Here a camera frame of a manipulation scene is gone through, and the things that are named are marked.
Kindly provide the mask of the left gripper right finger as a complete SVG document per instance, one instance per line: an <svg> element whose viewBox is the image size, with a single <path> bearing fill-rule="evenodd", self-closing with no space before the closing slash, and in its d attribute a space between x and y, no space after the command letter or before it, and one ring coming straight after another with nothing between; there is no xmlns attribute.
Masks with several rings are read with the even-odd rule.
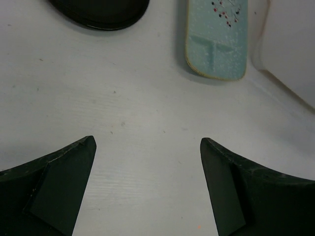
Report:
<svg viewBox="0 0 315 236"><path fill-rule="evenodd" d="M210 138L201 161L220 236L312 236L315 183L235 154Z"/></svg>

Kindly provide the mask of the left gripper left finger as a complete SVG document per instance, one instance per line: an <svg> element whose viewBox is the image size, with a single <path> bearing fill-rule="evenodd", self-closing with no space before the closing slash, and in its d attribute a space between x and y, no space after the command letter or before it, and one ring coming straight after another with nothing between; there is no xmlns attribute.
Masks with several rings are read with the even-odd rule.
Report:
<svg viewBox="0 0 315 236"><path fill-rule="evenodd" d="M0 173L2 236L70 236L93 166L96 142L86 136Z"/></svg>

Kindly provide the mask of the black round plate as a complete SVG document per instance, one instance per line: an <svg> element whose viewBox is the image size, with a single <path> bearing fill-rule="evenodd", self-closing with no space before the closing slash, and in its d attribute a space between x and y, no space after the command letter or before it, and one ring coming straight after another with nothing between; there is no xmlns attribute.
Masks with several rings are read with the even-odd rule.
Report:
<svg viewBox="0 0 315 236"><path fill-rule="evenodd" d="M149 0L51 0L65 17L88 28L104 31L126 29L145 14Z"/></svg>

